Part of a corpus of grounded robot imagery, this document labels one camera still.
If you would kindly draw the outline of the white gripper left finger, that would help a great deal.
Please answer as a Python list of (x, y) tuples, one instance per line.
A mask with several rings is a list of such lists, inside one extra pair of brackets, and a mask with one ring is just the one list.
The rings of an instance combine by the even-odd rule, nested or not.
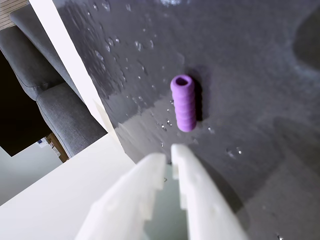
[(166, 156), (151, 153), (111, 186), (88, 212), (77, 240), (141, 240), (164, 187)]

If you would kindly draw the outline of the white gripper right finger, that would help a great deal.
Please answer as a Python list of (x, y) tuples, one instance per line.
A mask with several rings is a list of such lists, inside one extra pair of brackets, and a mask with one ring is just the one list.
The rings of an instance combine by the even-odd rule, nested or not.
[(190, 240), (248, 240), (237, 216), (200, 160), (184, 144), (171, 146), (172, 178), (179, 181)]

